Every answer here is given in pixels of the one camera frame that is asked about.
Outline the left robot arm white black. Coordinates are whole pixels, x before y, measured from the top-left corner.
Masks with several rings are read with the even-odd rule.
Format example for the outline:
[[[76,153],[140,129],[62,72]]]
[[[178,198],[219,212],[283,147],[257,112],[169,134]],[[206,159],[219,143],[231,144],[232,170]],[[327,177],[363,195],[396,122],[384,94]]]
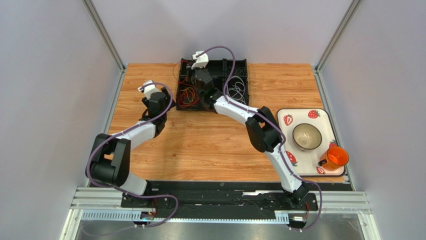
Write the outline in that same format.
[[[156,85],[140,88],[146,110],[137,123],[115,133],[96,136],[85,174],[98,187],[109,187],[131,196],[147,198],[151,183],[130,170],[131,152],[142,143],[156,138],[165,128],[167,112],[176,104],[170,89]]]

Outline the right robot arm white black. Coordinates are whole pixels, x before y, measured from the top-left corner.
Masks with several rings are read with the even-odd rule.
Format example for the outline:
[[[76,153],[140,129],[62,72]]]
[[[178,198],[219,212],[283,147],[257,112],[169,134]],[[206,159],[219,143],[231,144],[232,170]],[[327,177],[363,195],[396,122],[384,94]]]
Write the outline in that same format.
[[[190,81],[199,96],[200,104],[208,111],[227,116],[245,125],[250,143],[267,156],[279,176],[281,187],[294,205],[301,204],[309,193],[303,180],[296,174],[284,149],[286,137],[271,110],[240,103],[214,85],[206,68],[187,68]]]

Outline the black six-compartment tray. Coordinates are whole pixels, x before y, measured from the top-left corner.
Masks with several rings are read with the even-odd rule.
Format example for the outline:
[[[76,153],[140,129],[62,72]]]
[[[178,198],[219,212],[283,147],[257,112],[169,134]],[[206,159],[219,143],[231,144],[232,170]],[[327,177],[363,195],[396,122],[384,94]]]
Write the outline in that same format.
[[[178,111],[203,111],[204,108],[200,103],[200,98],[196,94],[195,87],[189,80],[188,65],[192,63],[190,59],[182,58],[180,61],[180,69],[178,76],[175,77],[177,82],[176,109]],[[222,77],[223,89],[228,76],[231,79],[226,84],[227,94],[235,101],[248,105],[250,101],[249,83],[248,83],[248,67],[247,60],[237,60],[234,70],[232,70],[233,61],[230,59],[210,60],[206,68],[214,75]]]

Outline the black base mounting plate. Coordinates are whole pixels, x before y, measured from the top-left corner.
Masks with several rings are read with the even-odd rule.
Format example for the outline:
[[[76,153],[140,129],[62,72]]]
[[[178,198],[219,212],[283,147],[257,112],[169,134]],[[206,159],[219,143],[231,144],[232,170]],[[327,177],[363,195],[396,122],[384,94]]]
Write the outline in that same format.
[[[319,200],[309,192],[304,201],[292,204],[278,182],[150,181],[149,196],[141,199],[127,194],[122,208],[156,210],[156,217],[173,213],[180,219],[272,220],[276,211],[305,213],[319,209]]]

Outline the beige ceramic bowl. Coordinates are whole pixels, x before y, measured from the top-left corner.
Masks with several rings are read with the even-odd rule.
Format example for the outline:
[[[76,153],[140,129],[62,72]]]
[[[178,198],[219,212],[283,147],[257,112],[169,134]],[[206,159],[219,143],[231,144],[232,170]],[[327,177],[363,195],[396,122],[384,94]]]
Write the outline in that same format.
[[[312,124],[300,123],[292,131],[292,141],[301,151],[315,150],[323,142],[320,130]]]

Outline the strawberry pattern white tray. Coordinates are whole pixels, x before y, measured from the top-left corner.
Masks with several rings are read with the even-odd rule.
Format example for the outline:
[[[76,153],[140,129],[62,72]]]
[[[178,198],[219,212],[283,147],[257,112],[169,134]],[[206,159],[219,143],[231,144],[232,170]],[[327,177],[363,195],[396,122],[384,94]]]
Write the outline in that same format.
[[[337,145],[328,113],[321,108],[282,108],[276,119],[286,137],[284,149],[301,177],[340,177],[345,167],[329,170],[319,165],[320,157]]]

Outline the orange plastic cup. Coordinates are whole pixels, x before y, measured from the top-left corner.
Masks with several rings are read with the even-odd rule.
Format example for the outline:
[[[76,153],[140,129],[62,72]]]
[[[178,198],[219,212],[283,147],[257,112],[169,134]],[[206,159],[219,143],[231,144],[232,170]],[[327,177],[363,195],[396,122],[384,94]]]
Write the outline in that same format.
[[[339,146],[332,146],[320,157],[318,166],[328,171],[336,171],[343,168],[348,162],[347,151]]]

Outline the aluminium frame rail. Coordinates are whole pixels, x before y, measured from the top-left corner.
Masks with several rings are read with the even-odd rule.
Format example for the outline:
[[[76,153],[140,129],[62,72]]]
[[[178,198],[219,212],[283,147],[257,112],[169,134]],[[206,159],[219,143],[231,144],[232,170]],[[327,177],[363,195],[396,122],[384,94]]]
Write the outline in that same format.
[[[287,225],[303,232],[301,223],[319,225],[327,216],[354,215],[365,239],[378,240],[376,222],[361,191],[312,191],[292,204],[279,190],[174,189],[170,194],[137,198],[109,188],[79,187],[60,238],[77,236],[81,221],[135,223],[227,223]]]

